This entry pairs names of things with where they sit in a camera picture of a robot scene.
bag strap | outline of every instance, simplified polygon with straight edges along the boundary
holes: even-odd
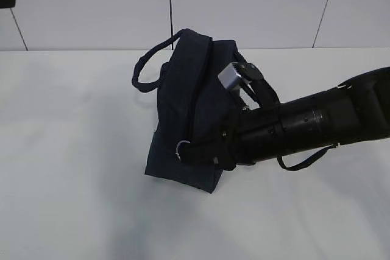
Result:
[[[327,153],[328,150],[335,149],[337,147],[338,147],[338,144],[334,144],[332,146],[325,147],[325,148],[319,150],[318,152],[316,152],[315,154],[313,154],[312,156],[309,156],[303,162],[296,164],[295,166],[291,166],[291,167],[286,167],[285,163],[283,162],[283,158],[281,156],[278,156],[277,159],[278,159],[279,166],[282,167],[282,169],[284,169],[284,170],[291,170],[291,171],[302,170],[302,169],[312,165],[320,158],[322,158]]]
[[[132,78],[132,84],[135,88],[137,88],[142,93],[148,93],[160,85],[161,79],[163,77],[164,70],[161,70],[160,77],[158,80],[154,82],[149,83],[142,83],[138,81],[138,78],[140,77],[141,71],[144,68],[145,64],[152,58],[154,54],[156,54],[158,51],[168,47],[170,44],[173,44],[177,39],[180,38],[180,36],[183,34],[184,30],[178,31],[175,35],[173,35],[168,40],[158,44],[156,47],[153,47],[150,51],[148,51],[145,55],[143,55],[138,62],[135,65],[133,78]],[[164,69],[167,67],[167,63],[164,63],[163,65]]]

metal ring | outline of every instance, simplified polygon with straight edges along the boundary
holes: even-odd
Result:
[[[179,148],[180,148],[180,145],[182,143],[191,143],[191,141],[188,141],[188,140],[180,140],[179,143],[177,143],[176,145],[176,156],[177,158],[179,159],[179,161],[182,161],[181,157],[180,157],[180,154],[179,154]]]

